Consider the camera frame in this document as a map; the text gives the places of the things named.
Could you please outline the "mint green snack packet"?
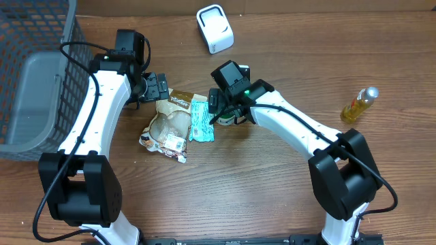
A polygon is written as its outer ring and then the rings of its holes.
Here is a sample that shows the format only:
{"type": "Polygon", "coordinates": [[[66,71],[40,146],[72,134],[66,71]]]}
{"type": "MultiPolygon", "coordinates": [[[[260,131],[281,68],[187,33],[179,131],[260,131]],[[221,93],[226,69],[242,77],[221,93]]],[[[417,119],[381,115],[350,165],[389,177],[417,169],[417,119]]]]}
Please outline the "mint green snack packet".
{"type": "Polygon", "coordinates": [[[190,141],[213,142],[215,140],[214,126],[209,122],[213,115],[208,112],[207,101],[192,101],[190,141]]]}

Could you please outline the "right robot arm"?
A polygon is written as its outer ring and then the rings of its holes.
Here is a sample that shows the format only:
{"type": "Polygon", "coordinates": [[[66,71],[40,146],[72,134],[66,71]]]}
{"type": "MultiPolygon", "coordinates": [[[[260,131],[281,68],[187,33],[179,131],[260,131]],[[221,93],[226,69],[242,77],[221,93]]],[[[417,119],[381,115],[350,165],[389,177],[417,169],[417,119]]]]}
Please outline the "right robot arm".
{"type": "Polygon", "coordinates": [[[342,133],[290,105],[272,85],[249,79],[249,67],[227,61],[211,72],[208,110],[233,114],[277,134],[308,162],[315,198],[326,211],[318,234],[298,234],[288,244],[383,244],[381,235],[359,232],[360,215],[382,187],[364,136],[342,133]]]}

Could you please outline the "yellow liquid bottle grey cap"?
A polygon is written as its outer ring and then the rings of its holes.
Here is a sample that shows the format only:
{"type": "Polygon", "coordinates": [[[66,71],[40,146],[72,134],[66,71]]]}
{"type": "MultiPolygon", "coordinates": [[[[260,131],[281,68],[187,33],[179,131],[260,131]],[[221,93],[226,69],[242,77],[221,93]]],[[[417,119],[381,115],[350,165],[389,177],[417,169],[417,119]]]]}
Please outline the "yellow liquid bottle grey cap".
{"type": "Polygon", "coordinates": [[[353,123],[379,96],[379,90],[376,87],[362,89],[350,104],[345,106],[341,112],[341,120],[346,123],[353,123]]]}

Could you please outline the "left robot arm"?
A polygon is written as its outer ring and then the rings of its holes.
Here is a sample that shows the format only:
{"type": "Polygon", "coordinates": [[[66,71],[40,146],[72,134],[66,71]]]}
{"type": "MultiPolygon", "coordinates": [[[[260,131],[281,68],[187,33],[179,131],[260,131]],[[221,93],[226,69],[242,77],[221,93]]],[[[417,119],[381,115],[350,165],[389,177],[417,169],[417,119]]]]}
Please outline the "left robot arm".
{"type": "Polygon", "coordinates": [[[123,107],[168,99],[166,77],[146,71],[149,41],[131,29],[119,29],[115,47],[88,65],[66,58],[88,73],[89,86],[68,136],[56,153],[45,152],[38,161],[44,196],[33,235],[44,243],[89,233],[100,244],[143,244],[141,230],[121,211],[122,188],[108,158],[123,107]]]}

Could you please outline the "brown printed snack pouch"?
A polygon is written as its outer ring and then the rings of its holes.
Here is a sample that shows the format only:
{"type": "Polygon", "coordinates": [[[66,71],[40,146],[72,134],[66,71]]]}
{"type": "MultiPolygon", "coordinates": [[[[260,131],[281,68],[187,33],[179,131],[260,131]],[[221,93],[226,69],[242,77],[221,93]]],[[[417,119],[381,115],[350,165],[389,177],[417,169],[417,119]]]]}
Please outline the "brown printed snack pouch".
{"type": "Polygon", "coordinates": [[[157,114],[144,128],[139,144],[150,152],[159,152],[185,163],[187,136],[191,128],[191,106],[194,101],[207,101],[203,95],[169,90],[169,97],[156,102],[157,114]]]}

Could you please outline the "green white Knorr container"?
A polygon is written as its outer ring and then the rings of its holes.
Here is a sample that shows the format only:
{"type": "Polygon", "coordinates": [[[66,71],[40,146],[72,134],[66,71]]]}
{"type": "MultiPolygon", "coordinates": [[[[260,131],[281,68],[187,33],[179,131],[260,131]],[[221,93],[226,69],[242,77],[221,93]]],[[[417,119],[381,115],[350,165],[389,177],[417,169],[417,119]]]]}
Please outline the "green white Knorr container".
{"type": "Polygon", "coordinates": [[[234,124],[235,115],[223,115],[217,119],[217,123],[223,126],[230,126],[234,124]]]}

